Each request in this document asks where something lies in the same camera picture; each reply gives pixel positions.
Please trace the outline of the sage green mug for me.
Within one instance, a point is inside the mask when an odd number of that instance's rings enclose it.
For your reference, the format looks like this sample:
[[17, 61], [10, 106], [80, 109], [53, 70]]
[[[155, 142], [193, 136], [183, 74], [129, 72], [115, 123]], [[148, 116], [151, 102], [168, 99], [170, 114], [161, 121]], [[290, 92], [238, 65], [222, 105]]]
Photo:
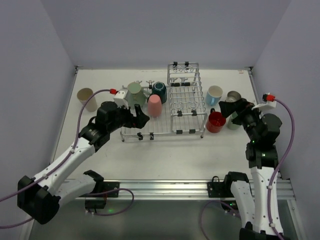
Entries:
[[150, 95], [151, 93], [144, 90], [138, 82], [131, 82], [127, 86], [126, 99], [131, 108], [134, 108], [135, 105], [143, 107]]

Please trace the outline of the light blue mug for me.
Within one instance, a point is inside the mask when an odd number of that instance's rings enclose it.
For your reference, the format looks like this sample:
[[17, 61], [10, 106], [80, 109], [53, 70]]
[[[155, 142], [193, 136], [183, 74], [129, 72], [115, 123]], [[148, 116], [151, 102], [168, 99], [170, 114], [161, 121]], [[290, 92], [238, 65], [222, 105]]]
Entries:
[[210, 86], [208, 88], [208, 91], [207, 91], [207, 94], [206, 94], [206, 98], [205, 98], [205, 102], [209, 106], [215, 106], [220, 101], [222, 95], [223, 95], [222, 88], [217, 86], [217, 85], [212, 85], [212, 86]]

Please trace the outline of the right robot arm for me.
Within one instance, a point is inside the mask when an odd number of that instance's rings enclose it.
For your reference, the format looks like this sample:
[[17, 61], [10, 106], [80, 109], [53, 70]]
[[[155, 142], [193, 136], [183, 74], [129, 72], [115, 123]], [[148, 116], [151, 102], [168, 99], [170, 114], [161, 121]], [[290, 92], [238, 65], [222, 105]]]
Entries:
[[275, 146], [282, 121], [272, 113], [261, 114], [261, 108], [273, 102], [267, 95], [264, 104], [254, 105], [241, 98], [235, 102], [219, 102], [223, 117], [232, 114], [235, 125], [242, 126], [249, 137], [246, 145], [246, 159], [253, 179], [251, 192], [247, 175], [229, 172], [224, 184], [236, 200], [242, 227], [241, 240], [283, 240], [285, 239], [278, 208], [277, 176], [279, 171], [278, 152]]

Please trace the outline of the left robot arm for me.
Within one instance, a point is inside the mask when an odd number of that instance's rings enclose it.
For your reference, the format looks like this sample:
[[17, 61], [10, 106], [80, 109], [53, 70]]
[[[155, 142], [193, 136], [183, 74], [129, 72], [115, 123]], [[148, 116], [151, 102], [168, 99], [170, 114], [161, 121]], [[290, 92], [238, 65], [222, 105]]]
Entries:
[[129, 108], [105, 101], [96, 116], [80, 131], [74, 143], [52, 164], [34, 177], [22, 177], [17, 183], [17, 206], [44, 225], [60, 207], [83, 195], [98, 196], [103, 190], [104, 178], [88, 170], [75, 180], [65, 183], [67, 177], [86, 159], [94, 155], [110, 140], [111, 133], [122, 127], [142, 129], [149, 121], [140, 105]]

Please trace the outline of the tall beige cup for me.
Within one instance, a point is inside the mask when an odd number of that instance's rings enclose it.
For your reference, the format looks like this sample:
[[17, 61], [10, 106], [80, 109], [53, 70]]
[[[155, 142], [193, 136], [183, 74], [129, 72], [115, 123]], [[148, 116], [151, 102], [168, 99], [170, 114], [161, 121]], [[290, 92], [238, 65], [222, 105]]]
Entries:
[[93, 90], [86, 87], [80, 89], [76, 95], [77, 99], [82, 103], [83, 106], [85, 106], [84, 108], [91, 113], [95, 112], [98, 109], [98, 104], [95, 97], [93, 96], [92, 98], [90, 98], [93, 94]]

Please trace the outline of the cream brown cup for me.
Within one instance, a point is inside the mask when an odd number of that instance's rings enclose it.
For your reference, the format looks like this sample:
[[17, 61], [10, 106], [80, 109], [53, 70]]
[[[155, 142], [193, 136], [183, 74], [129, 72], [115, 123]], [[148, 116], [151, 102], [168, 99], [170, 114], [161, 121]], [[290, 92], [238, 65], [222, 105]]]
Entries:
[[241, 98], [242, 96], [239, 92], [232, 90], [227, 93], [225, 101], [228, 103], [234, 103], [240, 100]]

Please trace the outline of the pink cup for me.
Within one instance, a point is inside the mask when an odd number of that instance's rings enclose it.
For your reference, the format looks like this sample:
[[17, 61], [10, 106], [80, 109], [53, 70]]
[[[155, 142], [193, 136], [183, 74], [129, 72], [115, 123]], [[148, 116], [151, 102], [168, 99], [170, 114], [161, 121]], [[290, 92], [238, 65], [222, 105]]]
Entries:
[[159, 117], [162, 114], [162, 102], [158, 95], [152, 94], [149, 97], [147, 111], [152, 117]]

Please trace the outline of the dark teal mug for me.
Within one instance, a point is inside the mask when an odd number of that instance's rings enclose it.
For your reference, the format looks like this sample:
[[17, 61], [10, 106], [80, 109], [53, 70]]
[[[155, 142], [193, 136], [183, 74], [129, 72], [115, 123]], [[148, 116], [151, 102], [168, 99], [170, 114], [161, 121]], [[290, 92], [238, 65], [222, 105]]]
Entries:
[[156, 82], [152, 87], [151, 94], [158, 95], [162, 104], [167, 101], [167, 88], [163, 82]]

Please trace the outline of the red mug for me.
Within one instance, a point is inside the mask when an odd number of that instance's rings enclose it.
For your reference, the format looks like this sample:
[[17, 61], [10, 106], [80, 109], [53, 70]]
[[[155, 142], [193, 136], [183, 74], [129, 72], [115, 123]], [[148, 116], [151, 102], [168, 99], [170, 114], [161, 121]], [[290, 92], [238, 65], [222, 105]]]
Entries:
[[210, 133], [219, 133], [226, 124], [226, 122], [227, 119], [222, 115], [221, 112], [218, 112], [214, 108], [211, 108], [206, 123], [206, 129]]

